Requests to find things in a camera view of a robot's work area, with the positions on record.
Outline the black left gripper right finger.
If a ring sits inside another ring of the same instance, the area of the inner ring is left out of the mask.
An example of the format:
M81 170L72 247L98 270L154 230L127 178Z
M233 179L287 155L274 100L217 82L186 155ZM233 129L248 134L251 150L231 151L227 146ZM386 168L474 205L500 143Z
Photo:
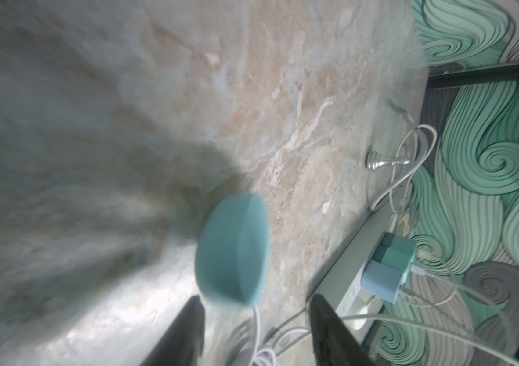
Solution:
M322 295L311 298L308 313L317 366L375 364Z

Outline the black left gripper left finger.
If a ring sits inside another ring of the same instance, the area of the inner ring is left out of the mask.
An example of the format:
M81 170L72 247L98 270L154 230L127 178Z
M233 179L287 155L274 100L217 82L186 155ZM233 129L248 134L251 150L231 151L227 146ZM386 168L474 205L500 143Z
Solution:
M204 352L205 309L199 295L189 298L142 362L143 366L196 366Z

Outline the blue USB wall charger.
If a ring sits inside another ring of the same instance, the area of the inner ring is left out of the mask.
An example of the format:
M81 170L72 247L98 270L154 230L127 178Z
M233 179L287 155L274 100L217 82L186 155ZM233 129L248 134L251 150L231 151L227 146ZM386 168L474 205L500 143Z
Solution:
M361 279L361 287L388 303L396 303L401 285L406 281L407 266L398 269L370 261Z

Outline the blue earbud case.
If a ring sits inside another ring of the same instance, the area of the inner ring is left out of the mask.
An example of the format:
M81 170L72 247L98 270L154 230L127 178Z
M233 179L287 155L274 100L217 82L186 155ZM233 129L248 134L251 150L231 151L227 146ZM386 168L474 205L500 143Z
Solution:
M195 279L207 299L254 307L269 263L269 216L255 193L224 198L212 211L195 253Z

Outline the teal dual-port wall charger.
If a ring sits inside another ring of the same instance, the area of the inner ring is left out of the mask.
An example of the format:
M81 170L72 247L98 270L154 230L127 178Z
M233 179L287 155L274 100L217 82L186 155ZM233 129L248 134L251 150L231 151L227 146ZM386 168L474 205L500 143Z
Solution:
M418 247L415 240L393 233L385 233L381 238L380 245L406 255L410 261L415 258Z

